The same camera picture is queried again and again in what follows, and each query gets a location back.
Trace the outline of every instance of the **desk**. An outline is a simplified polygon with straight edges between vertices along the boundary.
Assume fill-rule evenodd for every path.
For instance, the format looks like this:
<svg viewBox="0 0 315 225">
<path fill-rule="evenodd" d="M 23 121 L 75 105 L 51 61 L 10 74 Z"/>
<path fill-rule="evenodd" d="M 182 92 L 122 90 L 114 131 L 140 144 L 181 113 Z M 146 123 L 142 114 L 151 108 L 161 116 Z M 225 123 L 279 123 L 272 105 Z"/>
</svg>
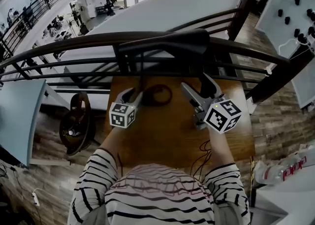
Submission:
<svg viewBox="0 0 315 225">
<path fill-rule="evenodd" d="M 69 164 L 32 160 L 36 118 L 45 92 L 70 109 L 70 104 L 50 88 L 45 79 L 6 82 L 0 91 L 0 145 L 24 165 Z"/>
<path fill-rule="evenodd" d="M 135 122 L 126 129 L 119 154 L 123 166 L 133 167 L 144 163 L 159 163 L 178 167 L 190 167 L 204 152 L 199 146 L 209 139 L 206 129 L 198 131 L 192 122 L 193 107 L 180 88 L 182 81 L 200 90 L 197 78 L 147 77 L 145 88 L 155 84 L 167 85 L 173 93 L 171 102 L 162 107 L 142 106 Z M 222 91 L 243 111 L 237 126 L 226 133 L 235 160 L 248 159 L 254 155 L 252 125 L 242 84 L 238 81 L 216 80 Z M 124 89 L 139 87 L 138 77 L 114 77 L 108 109 L 116 96 Z M 105 134 L 111 130 L 105 122 Z"/>
</svg>

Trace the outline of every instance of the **floor below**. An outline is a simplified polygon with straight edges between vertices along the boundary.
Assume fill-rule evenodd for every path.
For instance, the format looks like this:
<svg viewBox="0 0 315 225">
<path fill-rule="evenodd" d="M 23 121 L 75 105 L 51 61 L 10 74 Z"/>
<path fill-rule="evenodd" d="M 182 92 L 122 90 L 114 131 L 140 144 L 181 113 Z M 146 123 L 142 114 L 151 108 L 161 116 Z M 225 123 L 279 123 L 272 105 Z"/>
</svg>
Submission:
<svg viewBox="0 0 315 225">
<path fill-rule="evenodd" d="M 267 37 L 254 29 L 257 17 L 250 14 L 236 41 L 254 45 L 264 51 L 275 53 L 275 49 Z M 234 56 L 240 64 L 265 68 L 268 63 L 255 59 Z M 250 72 L 243 72 L 248 78 L 257 78 Z M 64 110 L 45 106 L 36 126 L 36 135 L 33 145 L 33 156 L 45 159 L 66 158 L 66 148 L 59 138 L 60 118 Z M 101 142 L 105 138 L 105 114 L 96 112 L 97 133 L 95 140 Z M 268 159 L 280 159 L 296 151 L 301 143 L 306 143 L 315 138 L 315 111 L 302 112 L 292 84 L 289 82 L 272 97 L 259 104 L 251 115 L 252 129 L 255 144 L 255 159 L 262 156 Z M 7 168 L 8 179 L 0 178 L 3 189 L 10 197 L 15 209 L 23 206 L 39 224 L 39 215 L 33 204 L 31 193 L 35 188 L 43 189 L 50 194 L 65 201 L 71 201 L 72 190 L 82 172 L 89 156 L 97 148 L 92 144 L 88 149 L 71 158 L 71 166 L 40 166 L 31 165 L 29 169 L 18 168 L 18 179 Z M 242 181 L 246 189 L 250 184 L 250 160 L 237 161 L 240 168 Z M 189 173 L 190 168 L 180 168 Z M 49 196 L 47 193 L 36 190 L 40 201 L 38 212 L 43 225 L 66 224 L 69 203 Z"/>
</svg>

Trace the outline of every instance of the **metal railing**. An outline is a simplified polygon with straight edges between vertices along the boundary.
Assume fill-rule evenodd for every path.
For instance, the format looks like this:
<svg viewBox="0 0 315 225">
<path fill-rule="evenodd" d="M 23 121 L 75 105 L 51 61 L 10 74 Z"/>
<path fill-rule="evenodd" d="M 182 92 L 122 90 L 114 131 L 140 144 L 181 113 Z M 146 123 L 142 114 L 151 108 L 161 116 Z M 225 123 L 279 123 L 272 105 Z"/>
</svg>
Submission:
<svg viewBox="0 0 315 225">
<path fill-rule="evenodd" d="M 22 77 L 2 79 L 1 82 L 59 77 L 70 78 L 73 82 L 69 82 L 68 79 L 67 82 L 48 81 L 48 84 L 51 86 L 77 86 L 80 89 L 88 88 L 89 86 L 109 89 L 111 83 L 101 81 L 105 77 L 199 77 L 201 73 L 205 72 L 214 79 L 256 84 L 253 89 L 246 89 L 246 97 L 252 97 L 254 103 L 260 103 L 281 89 L 314 58 L 313 52 L 307 50 L 307 46 L 300 46 L 293 58 L 288 60 L 281 56 L 262 52 L 260 48 L 231 40 L 210 37 L 204 29 L 195 29 L 186 32 L 113 32 L 71 38 L 18 54 L 0 63 L 0 69 L 55 51 L 98 46 L 113 46 L 115 55 L 108 58 L 60 61 L 24 67 L 20 70 L 0 74 L 0 77 L 2 77 L 12 73 L 20 73 Z M 146 54 L 156 50 L 166 51 L 173 58 L 163 58 Z M 265 69 L 223 62 L 224 58 L 217 62 L 217 56 L 225 56 L 230 53 L 275 63 L 277 66 L 272 70 L 272 74 L 270 74 Z M 101 68 L 95 69 L 92 72 L 65 72 L 33 76 L 26 74 L 26 71 L 39 68 L 93 63 L 100 63 Z M 220 70 L 223 68 L 224 72 L 218 71 L 218 67 L 220 67 Z M 264 74 L 265 77 L 262 80 L 257 80 L 231 75 L 231 73 L 235 73 L 235 70 L 260 73 Z M 86 77 L 99 78 L 97 81 L 92 81 L 93 79 Z"/>
<path fill-rule="evenodd" d="M 48 10 L 51 9 L 59 0 L 35 0 L 32 2 L 6 29 L 3 36 L 0 37 L 0 47 L 4 54 L 0 62 L 13 56 L 14 51 Z"/>
</svg>

